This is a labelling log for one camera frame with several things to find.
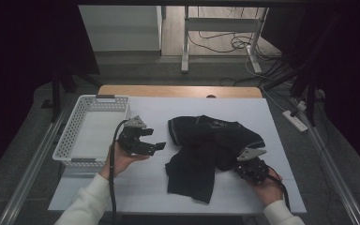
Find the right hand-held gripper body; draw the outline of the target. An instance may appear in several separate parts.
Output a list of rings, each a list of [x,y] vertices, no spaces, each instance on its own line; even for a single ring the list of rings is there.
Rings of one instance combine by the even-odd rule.
[[[267,151],[263,149],[244,148],[236,158],[233,170],[242,179],[255,184],[262,183],[269,174],[268,166],[260,159],[260,156],[266,153]]]

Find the white metal desk frame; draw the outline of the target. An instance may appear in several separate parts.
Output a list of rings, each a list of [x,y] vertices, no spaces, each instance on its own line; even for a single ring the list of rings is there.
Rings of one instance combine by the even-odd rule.
[[[188,73],[188,33],[194,31],[203,32],[240,32],[250,33],[252,35],[250,43],[247,45],[248,59],[253,66],[255,73],[262,73],[261,66],[257,60],[256,47],[258,44],[263,24],[266,18],[267,7],[262,8],[262,12],[255,19],[251,18],[200,18],[189,17],[188,7],[185,7],[185,27],[184,41],[181,61],[181,72]]]

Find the black stand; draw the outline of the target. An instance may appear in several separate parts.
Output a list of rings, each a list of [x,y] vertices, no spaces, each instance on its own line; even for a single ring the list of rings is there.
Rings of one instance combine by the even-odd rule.
[[[54,65],[52,68],[52,101],[44,101],[42,104],[43,109],[52,109],[52,123],[57,121],[61,113],[61,89],[64,89],[66,93],[74,93],[77,90],[74,76],[78,76],[97,88],[102,86],[101,82],[91,77],[92,74],[100,74],[97,64],[86,68],[63,63]]]
[[[330,12],[324,20],[321,20],[320,27],[310,37],[309,43],[298,56],[299,66],[295,67],[290,73],[262,86],[262,90],[269,91],[288,80],[295,78],[295,82],[290,89],[292,97],[301,97],[307,92],[307,120],[312,126],[315,126],[314,108],[315,108],[315,90],[317,85],[316,66],[320,55],[324,51],[325,44],[335,30],[342,11],[334,10]]]

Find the person's right hand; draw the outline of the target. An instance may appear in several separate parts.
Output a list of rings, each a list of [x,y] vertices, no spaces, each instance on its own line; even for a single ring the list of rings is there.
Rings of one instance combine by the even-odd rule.
[[[283,199],[283,191],[280,186],[270,179],[266,179],[260,184],[251,183],[250,185],[263,206]]]

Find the dark navy sweater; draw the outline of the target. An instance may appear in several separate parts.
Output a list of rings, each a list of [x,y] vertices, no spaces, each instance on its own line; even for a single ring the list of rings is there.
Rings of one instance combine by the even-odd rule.
[[[209,203],[215,172],[233,168],[245,148],[262,148],[263,138],[238,122],[206,115],[179,116],[168,121],[172,142],[180,148],[165,164],[168,191]]]

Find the white cabinet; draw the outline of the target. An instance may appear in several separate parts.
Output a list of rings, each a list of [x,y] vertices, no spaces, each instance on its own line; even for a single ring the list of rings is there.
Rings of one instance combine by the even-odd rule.
[[[158,6],[79,6],[95,52],[161,50]]]

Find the white power strip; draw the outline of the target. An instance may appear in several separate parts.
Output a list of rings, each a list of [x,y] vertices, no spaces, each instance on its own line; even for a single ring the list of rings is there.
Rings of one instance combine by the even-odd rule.
[[[290,122],[299,132],[303,133],[308,130],[308,127],[295,115],[292,115],[290,111],[282,113],[283,117]]]

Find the white perforated plastic basket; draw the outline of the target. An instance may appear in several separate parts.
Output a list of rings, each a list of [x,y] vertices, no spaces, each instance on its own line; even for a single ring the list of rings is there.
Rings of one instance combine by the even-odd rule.
[[[52,159],[69,167],[103,166],[117,126],[129,117],[128,96],[80,96]]]

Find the aluminium rail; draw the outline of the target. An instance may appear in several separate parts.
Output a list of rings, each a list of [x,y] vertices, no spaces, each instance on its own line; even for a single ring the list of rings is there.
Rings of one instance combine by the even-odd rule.
[[[307,133],[318,152],[320,164],[323,166],[330,179],[334,191],[339,196],[350,221],[353,225],[360,225],[360,205],[331,155],[333,146],[331,144],[328,126],[324,121],[319,122],[318,120],[315,120],[314,123],[310,122],[307,116],[307,109],[299,106],[300,101],[295,97],[292,97],[292,102],[299,111],[298,115],[300,119],[308,128]]]
[[[11,195],[5,210],[0,217],[0,225],[13,225],[17,219],[23,204],[29,194],[31,187],[34,185],[37,179],[40,168],[47,156],[49,149],[51,148],[54,138],[58,133],[61,125],[68,120],[68,117],[73,109],[72,103],[66,103],[62,111],[54,122],[51,122],[48,129],[45,131],[42,140],[40,141],[36,152],[31,157],[24,174],[13,194]]]

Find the person's left hand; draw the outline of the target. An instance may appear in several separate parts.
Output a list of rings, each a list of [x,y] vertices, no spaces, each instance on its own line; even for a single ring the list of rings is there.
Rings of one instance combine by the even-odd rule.
[[[119,173],[122,173],[131,163],[141,160],[146,160],[149,156],[143,155],[130,155],[124,151],[121,146],[116,143],[114,147],[114,163],[113,163],[113,177],[116,177]],[[102,170],[98,173],[101,177],[108,180],[110,178],[110,159],[109,154],[106,158],[105,165]]]

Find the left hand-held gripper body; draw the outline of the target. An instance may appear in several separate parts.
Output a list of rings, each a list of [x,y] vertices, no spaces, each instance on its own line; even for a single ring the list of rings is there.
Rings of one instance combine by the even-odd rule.
[[[124,123],[117,142],[128,154],[153,156],[156,146],[140,140],[142,128],[148,127],[139,115],[130,118]]]

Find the dark curtain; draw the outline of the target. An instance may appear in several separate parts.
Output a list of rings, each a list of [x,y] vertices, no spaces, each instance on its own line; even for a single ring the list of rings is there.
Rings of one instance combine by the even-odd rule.
[[[311,83],[323,90],[327,116],[360,156],[360,0],[339,1],[343,4],[339,20],[311,74],[300,74],[291,93],[297,96]],[[299,68],[334,12],[329,7],[272,7],[262,37],[278,48],[292,67]]]
[[[80,0],[0,0],[0,158],[33,104],[61,78],[98,74]]]

